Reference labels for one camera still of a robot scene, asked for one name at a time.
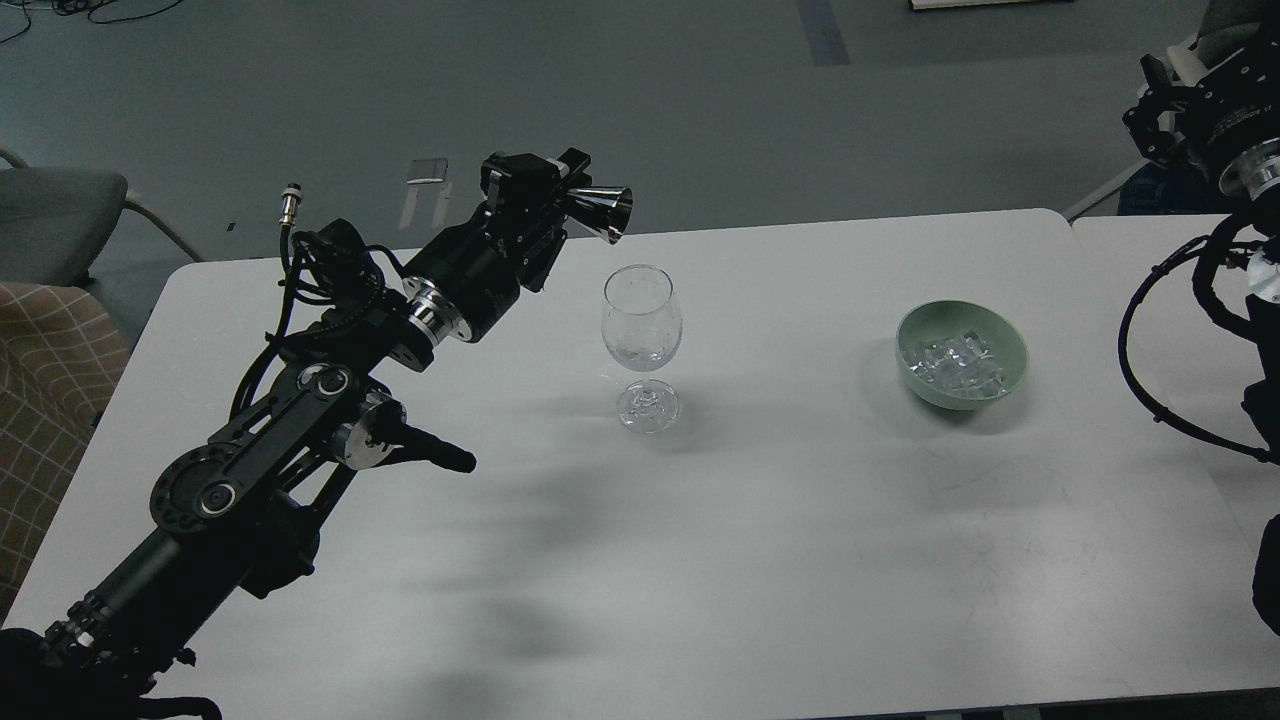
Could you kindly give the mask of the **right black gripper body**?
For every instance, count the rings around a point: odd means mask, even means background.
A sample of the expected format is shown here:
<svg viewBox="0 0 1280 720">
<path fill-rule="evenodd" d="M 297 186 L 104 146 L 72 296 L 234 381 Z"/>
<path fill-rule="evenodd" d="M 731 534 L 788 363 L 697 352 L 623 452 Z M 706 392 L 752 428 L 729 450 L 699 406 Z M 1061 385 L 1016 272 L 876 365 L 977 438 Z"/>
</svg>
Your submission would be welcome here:
<svg viewBox="0 0 1280 720">
<path fill-rule="evenodd" d="M 1277 27 L 1260 26 L 1190 90 L 1176 127 L 1217 191 L 1277 197 Z"/>
</svg>

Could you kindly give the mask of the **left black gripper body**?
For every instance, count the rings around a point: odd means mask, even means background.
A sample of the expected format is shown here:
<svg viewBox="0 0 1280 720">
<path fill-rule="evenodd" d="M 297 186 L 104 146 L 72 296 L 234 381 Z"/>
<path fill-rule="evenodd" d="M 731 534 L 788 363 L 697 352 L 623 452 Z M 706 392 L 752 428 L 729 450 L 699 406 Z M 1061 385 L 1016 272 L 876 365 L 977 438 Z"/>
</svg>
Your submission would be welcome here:
<svg viewBox="0 0 1280 720">
<path fill-rule="evenodd" d="M 404 264 L 402 283 L 433 342 L 449 334 L 476 343 L 524 290 L 543 291 L 567 240 L 566 219 L 553 202 L 497 213 L 483 204 L 428 242 Z"/>
</svg>

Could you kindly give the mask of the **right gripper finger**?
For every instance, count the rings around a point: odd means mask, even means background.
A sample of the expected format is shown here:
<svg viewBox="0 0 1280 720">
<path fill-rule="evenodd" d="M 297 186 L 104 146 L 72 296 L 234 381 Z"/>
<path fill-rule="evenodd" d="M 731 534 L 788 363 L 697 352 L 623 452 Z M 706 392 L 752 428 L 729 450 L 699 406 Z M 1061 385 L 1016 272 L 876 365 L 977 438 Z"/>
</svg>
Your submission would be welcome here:
<svg viewBox="0 0 1280 720">
<path fill-rule="evenodd" d="M 1146 85 L 1137 105 L 1123 114 L 1123 124 L 1137 150 L 1156 165 L 1188 163 L 1202 170 L 1202 151 L 1180 128 L 1180 117 L 1206 78 L 1204 63 L 1194 53 L 1147 54 L 1140 59 L 1140 69 Z"/>
</svg>

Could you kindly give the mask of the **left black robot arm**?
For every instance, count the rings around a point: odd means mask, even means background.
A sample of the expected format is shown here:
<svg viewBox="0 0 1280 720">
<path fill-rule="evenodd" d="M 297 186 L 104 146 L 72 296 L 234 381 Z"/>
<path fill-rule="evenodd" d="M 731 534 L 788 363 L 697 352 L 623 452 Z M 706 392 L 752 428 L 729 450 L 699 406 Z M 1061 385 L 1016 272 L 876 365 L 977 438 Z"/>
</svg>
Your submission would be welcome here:
<svg viewBox="0 0 1280 720">
<path fill-rule="evenodd" d="M 289 184 L 280 318 L 227 424 L 165 468 L 148 496 L 155 529 L 64 619 L 3 632 L 3 716 L 220 717 L 205 697 L 154 697 L 157 675 L 195 664 L 189 641 L 234 591 L 265 598 L 314 571 L 323 525 L 357 473 L 475 469 L 471 452 L 410 425 L 372 373 L 387 359 L 424 372 L 443 341 L 479 342 L 522 291 L 543 290 L 567 220 L 618 242 L 634 193 L 595 186 L 589 164 L 577 149 L 490 155 L 472 215 L 393 261 L 399 290 L 348 222 L 296 231 L 302 192 Z"/>
</svg>

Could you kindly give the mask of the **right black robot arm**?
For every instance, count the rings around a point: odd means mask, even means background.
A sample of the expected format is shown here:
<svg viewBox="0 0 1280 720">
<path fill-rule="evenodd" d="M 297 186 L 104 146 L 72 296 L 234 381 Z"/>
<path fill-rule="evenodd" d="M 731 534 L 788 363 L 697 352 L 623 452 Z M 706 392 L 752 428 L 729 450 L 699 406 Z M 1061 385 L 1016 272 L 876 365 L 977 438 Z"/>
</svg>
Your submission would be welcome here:
<svg viewBox="0 0 1280 720">
<path fill-rule="evenodd" d="M 1277 9 L 1207 20 L 1144 56 L 1124 126 L 1146 159 L 1124 218 L 1164 232 L 1126 304 L 1125 382 L 1207 443 L 1228 502 L 1260 538 L 1252 603 L 1277 629 Z"/>
</svg>

